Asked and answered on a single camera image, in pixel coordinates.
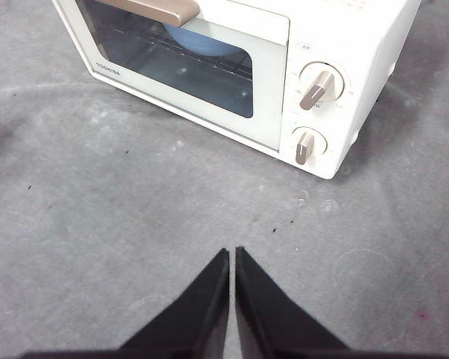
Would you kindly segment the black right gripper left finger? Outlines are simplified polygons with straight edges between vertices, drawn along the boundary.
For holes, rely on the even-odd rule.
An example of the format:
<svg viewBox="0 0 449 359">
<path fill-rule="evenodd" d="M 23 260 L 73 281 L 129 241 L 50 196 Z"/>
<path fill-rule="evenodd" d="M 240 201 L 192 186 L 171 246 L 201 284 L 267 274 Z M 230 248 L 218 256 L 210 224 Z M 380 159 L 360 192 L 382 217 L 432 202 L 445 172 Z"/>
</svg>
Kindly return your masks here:
<svg viewBox="0 0 449 359">
<path fill-rule="evenodd" d="M 20 358 L 208 358 L 224 346 L 229 311 L 229 251 L 222 248 L 184 292 L 115 350 L 26 352 Z"/>
</svg>

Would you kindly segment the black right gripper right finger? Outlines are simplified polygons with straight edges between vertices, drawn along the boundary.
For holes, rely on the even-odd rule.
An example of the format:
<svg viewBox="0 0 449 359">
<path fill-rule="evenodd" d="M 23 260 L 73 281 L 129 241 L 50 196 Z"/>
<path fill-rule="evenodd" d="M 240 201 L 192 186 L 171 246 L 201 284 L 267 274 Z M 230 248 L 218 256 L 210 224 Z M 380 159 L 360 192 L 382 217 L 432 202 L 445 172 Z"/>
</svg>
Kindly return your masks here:
<svg viewBox="0 0 449 359">
<path fill-rule="evenodd" d="M 351 349 L 296 304 L 244 247 L 235 252 L 237 309 L 262 358 L 444 358 Z"/>
</svg>

